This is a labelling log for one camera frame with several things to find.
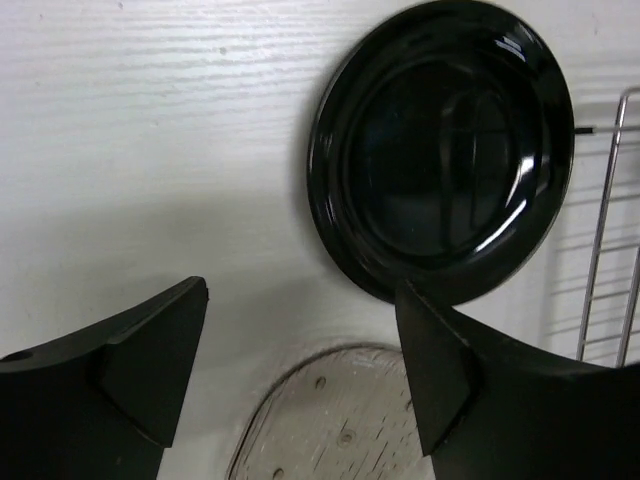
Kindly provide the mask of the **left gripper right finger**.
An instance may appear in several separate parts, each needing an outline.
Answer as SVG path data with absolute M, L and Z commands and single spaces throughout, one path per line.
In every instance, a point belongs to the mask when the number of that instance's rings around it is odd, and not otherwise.
M 397 328 L 421 448 L 439 479 L 635 479 L 639 368 L 530 346 L 411 283 Z

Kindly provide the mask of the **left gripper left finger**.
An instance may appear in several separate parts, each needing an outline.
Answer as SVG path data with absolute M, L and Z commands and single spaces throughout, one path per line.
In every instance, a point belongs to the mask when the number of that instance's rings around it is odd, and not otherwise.
M 4 479 L 154 479 L 173 445 L 209 294 L 189 277 L 1 360 Z

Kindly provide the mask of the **black round plate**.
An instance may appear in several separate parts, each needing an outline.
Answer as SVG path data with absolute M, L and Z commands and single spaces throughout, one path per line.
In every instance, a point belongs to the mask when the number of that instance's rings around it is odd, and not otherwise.
M 320 98 L 306 159 L 316 231 L 382 301 L 402 281 L 473 301 L 543 243 L 574 139 L 562 69 L 530 25 L 486 1 L 417 4 L 355 43 Z

